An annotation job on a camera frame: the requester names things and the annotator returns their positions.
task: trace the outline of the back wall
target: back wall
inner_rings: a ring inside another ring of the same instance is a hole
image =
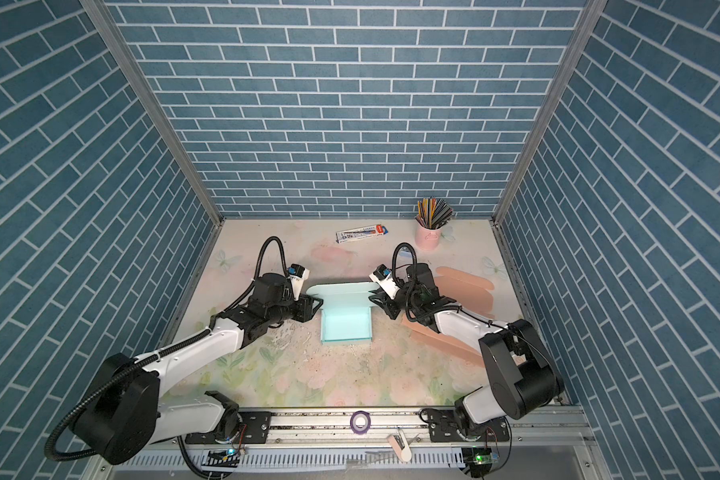
[[[269,3],[108,2],[228,217],[489,217],[584,0]]]

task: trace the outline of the pencil cup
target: pencil cup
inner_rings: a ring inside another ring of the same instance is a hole
[[[440,230],[430,230],[416,224],[416,246],[422,250],[434,250],[440,243]]]

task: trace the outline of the purple tape roll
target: purple tape roll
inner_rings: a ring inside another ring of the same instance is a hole
[[[349,427],[357,435],[362,435],[366,433],[371,427],[371,416],[368,414],[368,412],[364,412],[363,410],[357,410],[355,413],[352,414],[352,417],[349,419]]]

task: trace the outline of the side wall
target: side wall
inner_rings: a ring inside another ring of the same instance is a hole
[[[154,347],[209,234],[77,0],[0,2],[0,478],[82,473],[48,431]]]
[[[720,2],[608,2],[503,229],[611,472],[720,478]]]
[[[225,216],[487,218],[584,0],[233,3],[107,2]]]

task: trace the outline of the pencil box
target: pencil box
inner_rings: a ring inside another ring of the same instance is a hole
[[[336,243],[344,244],[345,242],[354,242],[371,238],[372,236],[386,235],[387,227],[384,225],[368,225],[360,228],[352,228],[350,230],[342,230],[336,232]]]

